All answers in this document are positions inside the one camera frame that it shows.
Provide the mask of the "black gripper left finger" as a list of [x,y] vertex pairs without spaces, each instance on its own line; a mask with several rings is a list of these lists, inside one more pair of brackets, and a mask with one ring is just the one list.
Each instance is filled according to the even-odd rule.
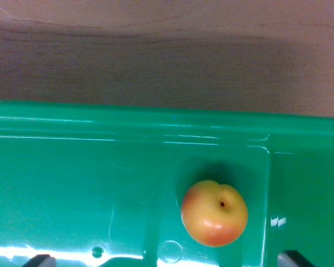
[[56,259],[48,254],[39,254],[31,258],[22,267],[56,267]]

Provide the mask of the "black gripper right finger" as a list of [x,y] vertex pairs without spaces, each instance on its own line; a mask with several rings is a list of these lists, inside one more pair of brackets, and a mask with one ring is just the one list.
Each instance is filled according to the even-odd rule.
[[297,250],[285,250],[277,256],[278,267],[315,267]]

